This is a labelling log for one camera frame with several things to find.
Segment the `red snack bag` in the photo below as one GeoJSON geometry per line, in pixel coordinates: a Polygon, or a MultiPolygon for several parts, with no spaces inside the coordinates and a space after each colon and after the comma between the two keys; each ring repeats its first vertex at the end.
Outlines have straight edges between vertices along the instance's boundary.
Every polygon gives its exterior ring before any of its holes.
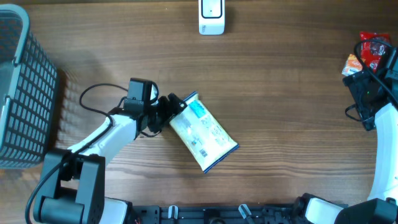
{"type": "MultiPolygon", "coordinates": [[[[377,34],[369,32],[361,32],[361,40],[382,40],[390,43],[389,34],[377,34]]],[[[365,42],[362,44],[361,58],[365,59],[366,66],[373,69],[376,72],[377,66],[379,65],[381,56],[386,53],[387,46],[376,42],[365,42]]]]}

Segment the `teal label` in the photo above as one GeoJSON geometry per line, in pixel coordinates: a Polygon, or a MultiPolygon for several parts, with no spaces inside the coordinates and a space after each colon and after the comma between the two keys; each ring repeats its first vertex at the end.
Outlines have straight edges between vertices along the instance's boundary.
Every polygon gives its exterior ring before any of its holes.
{"type": "Polygon", "coordinates": [[[202,107],[202,105],[197,102],[196,100],[193,101],[192,103],[189,104],[189,107],[193,110],[193,112],[197,115],[198,118],[203,117],[206,115],[205,109],[202,107]]]}

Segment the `plastic basket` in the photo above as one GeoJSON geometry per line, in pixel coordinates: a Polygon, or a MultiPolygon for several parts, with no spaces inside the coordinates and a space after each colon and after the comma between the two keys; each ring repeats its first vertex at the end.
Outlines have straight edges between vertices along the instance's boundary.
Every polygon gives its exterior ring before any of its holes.
{"type": "Polygon", "coordinates": [[[0,168],[39,164],[49,141],[59,77],[23,8],[0,5],[0,168]]]}

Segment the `brown tabletop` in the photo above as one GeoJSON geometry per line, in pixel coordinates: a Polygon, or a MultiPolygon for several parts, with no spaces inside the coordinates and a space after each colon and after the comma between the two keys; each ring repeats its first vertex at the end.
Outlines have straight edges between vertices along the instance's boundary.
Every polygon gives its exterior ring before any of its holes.
{"type": "MultiPolygon", "coordinates": [[[[57,146],[67,148],[104,117],[81,108],[96,83],[155,81],[161,95],[197,90],[240,148],[204,174],[171,129],[137,138],[107,166],[107,197],[134,205],[287,203],[305,192],[354,204],[373,183],[376,132],[344,109],[342,83],[359,32],[398,39],[398,2],[234,1],[226,32],[198,32],[197,2],[25,6],[31,29],[65,71],[57,146]]],[[[88,106],[110,110],[125,92],[101,87],[88,106]]],[[[41,167],[0,171],[0,223],[22,223],[41,167]]]]}

